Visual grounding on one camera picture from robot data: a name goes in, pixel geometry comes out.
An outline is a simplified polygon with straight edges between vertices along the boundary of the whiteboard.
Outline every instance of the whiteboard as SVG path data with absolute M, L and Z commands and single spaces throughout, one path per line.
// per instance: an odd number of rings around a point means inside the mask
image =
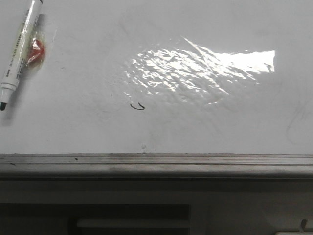
M 0 0 L 1 74 L 24 2 Z M 312 12 L 311 0 L 45 0 L 45 61 L 0 113 L 0 153 L 312 154 Z

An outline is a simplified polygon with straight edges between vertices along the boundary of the red sticker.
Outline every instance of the red sticker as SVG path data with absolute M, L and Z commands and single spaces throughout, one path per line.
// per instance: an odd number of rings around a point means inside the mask
M 30 48 L 29 57 L 27 60 L 28 64 L 41 62 L 45 55 L 44 44 L 38 39 L 33 40 Z

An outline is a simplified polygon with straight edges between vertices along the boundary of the marker tip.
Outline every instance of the marker tip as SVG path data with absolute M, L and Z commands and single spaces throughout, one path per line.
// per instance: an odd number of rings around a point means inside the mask
M 1 103 L 0 110 L 1 111 L 5 110 L 5 107 L 6 107 L 6 103 Z

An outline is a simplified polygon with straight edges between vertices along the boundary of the whiteboard frame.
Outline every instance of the whiteboard frame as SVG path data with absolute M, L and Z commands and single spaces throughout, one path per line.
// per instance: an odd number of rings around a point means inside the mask
M 313 155 L 0 154 L 0 178 L 313 178 Z

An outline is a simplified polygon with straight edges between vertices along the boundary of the marker barrel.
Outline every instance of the marker barrel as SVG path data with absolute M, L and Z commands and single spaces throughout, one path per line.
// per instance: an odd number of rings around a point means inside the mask
M 8 103 L 19 85 L 20 74 L 27 61 L 32 34 L 43 0 L 27 0 L 26 13 L 19 28 L 9 65 L 1 81 L 0 102 Z

